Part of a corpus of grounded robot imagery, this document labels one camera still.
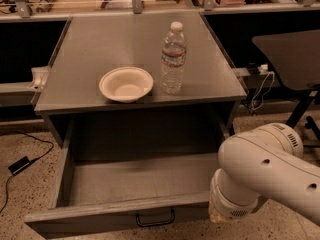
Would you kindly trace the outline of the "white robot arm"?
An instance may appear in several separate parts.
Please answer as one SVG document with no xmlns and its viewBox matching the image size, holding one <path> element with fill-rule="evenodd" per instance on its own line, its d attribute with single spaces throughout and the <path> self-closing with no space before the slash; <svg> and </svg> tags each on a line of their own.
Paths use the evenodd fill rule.
<svg viewBox="0 0 320 240">
<path fill-rule="evenodd" d="M 320 168 L 303 160 L 297 132 L 271 123 L 227 138 L 210 183 L 213 223 L 239 220 L 274 200 L 320 225 Z"/>
</svg>

